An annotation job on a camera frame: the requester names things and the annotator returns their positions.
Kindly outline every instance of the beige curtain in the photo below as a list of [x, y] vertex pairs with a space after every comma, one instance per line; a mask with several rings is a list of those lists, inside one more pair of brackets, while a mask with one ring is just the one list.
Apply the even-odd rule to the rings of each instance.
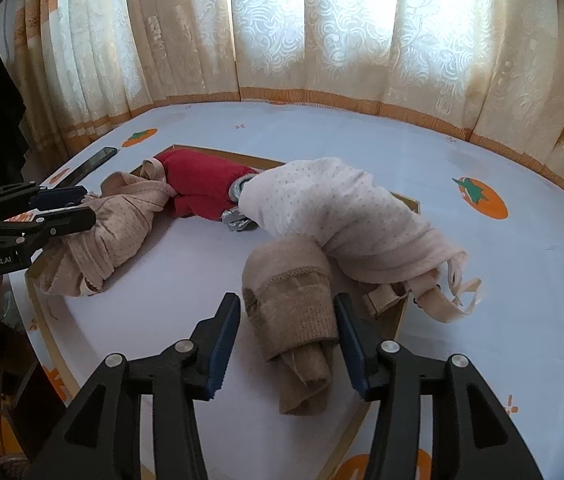
[[41, 152], [155, 106], [266, 100], [418, 124], [564, 189], [564, 0], [40, 0], [40, 22], [18, 77], [50, 95], [27, 115]]

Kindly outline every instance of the rolled red garment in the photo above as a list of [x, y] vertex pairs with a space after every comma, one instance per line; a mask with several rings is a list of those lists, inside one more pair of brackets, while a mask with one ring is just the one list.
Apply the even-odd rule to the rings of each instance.
[[229, 188], [252, 168], [219, 156], [174, 148], [156, 157], [166, 170], [167, 182], [178, 193], [173, 203], [175, 216], [191, 214], [219, 220], [222, 212], [235, 206]]

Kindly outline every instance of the white tablecloth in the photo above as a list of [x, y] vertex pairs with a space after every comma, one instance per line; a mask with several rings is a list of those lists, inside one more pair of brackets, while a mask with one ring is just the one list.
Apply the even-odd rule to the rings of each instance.
[[[158, 132], [129, 148], [132, 133]], [[218, 103], [151, 110], [83, 150], [76, 168], [104, 146], [120, 152], [81, 184], [94, 192], [111, 172], [130, 171], [170, 144], [190, 144], [275, 160], [338, 156], [411, 196], [422, 214], [467, 249], [466, 276], [484, 280], [475, 313], [444, 325], [410, 305], [400, 341], [416, 353], [468, 355], [491, 385], [547, 480], [564, 480], [564, 192], [531, 171], [416, 126], [302, 106]], [[508, 218], [472, 209], [453, 179], [472, 177], [504, 200]], [[90, 298], [55, 298], [46, 316], [73, 375], [82, 384], [110, 352], [129, 359], [162, 351], [210, 316], [222, 294], [239, 292], [249, 251], [262, 230], [229, 233], [199, 218], [157, 219], [131, 261]], [[27, 315], [22, 273], [11, 278]], [[328, 412], [317, 418], [277, 414], [276, 379], [262, 363], [251, 327], [240, 327], [224, 387], [198, 403], [198, 428], [212, 480], [313, 480], [350, 416], [354, 393], [342, 362]], [[150, 416], [142, 455], [150, 464]]]

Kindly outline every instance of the metal screw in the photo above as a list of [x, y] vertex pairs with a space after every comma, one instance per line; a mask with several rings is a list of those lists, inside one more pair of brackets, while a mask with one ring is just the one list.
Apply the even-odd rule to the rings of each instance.
[[451, 357], [451, 362], [458, 368], [466, 368], [469, 365], [469, 359], [462, 354], [456, 354]]
[[109, 368], [120, 366], [122, 364], [122, 356], [120, 354], [111, 354], [110, 356], [107, 356], [106, 359], [104, 359], [104, 364]]
[[175, 349], [181, 354], [191, 352], [194, 346], [193, 341], [189, 339], [180, 339], [177, 343], [175, 343]]
[[400, 350], [400, 345], [395, 341], [382, 341], [380, 348], [387, 354], [395, 354]]

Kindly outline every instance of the black phone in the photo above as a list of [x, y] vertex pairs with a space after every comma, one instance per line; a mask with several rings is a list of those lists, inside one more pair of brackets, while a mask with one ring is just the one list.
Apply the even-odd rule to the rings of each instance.
[[119, 150], [117, 148], [102, 148], [95, 153], [89, 160], [80, 164], [71, 173], [64, 177], [56, 184], [57, 187], [75, 186], [79, 181], [85, 178], [89, 173], [99, 168]]

